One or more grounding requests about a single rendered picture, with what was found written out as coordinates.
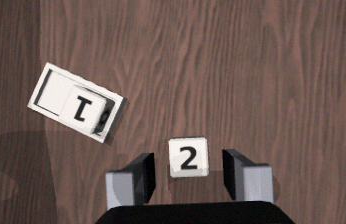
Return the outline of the white and grey cube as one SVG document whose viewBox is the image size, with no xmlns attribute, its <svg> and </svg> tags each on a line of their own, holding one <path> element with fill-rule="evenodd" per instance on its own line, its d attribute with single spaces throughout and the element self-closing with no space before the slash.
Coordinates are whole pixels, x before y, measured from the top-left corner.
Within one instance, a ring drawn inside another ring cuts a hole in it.
<svg viewBox="0 0 346 224">
<path fill-rule="evenodd" d="M 115 101 L 88 88 L 73 85 L 59 120 L 88 134 L 103 132 Z"/>
<path fill-rule="evenodd" d="M 207 176 L 208 151 L 204 136 L 172 137 L 169 140 L 172 177 Z"/>
</svg>

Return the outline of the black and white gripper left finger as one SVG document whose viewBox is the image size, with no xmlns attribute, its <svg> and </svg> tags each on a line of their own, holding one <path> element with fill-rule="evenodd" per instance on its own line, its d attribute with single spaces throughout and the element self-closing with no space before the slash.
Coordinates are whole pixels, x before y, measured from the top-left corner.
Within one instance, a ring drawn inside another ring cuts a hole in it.
<svg viewBox="0 0 346 224">
<path fill-rule="evenodd" d="M 148 204 L 155 188 L 154 153 L 142 153 L 123 169 L 106 173 L 107 209 Z"/>
</svg>

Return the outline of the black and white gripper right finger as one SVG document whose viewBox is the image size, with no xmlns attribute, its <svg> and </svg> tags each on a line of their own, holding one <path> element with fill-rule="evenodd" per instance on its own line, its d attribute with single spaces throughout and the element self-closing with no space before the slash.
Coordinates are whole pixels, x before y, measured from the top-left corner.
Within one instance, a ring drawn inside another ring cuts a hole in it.
<svg viewBox="0 0 346 224">
<path fill-rule="evenodd" d="M 235 149 L 222 149 L 224 185 L 232 200 L 267 201 L 274 204 L 273 169 Z"/>
</svg>

